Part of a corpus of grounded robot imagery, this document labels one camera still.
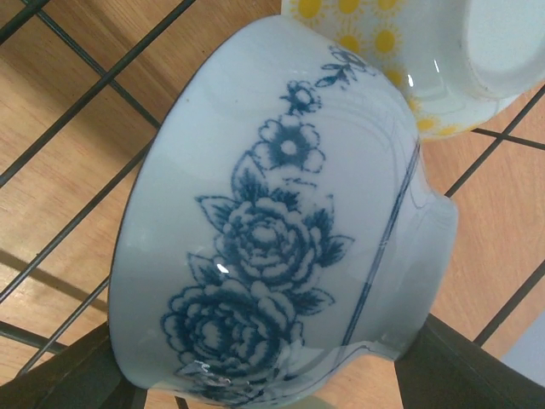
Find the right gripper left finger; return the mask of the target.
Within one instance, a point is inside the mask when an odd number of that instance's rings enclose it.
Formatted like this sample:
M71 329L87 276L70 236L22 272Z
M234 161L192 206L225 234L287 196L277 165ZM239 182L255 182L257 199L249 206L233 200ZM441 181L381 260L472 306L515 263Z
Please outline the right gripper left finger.
M147 391L121 373L106 323L1 387L2 408L142 408Z

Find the teal yellow sun bowl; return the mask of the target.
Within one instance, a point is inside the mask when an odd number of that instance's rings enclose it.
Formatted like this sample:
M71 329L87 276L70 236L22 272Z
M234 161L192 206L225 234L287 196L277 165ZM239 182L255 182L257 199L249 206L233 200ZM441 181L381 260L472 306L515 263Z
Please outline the teal yellow sun bowl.
M425 139L473 129L544 79L542 1L283 1L404 95Z

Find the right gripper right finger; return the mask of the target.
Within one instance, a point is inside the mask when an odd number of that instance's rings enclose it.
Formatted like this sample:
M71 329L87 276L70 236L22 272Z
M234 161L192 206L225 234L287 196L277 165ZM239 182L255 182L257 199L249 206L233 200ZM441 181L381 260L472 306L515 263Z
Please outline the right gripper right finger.
M404 408L543 408L544 387L429 315L394 362Z

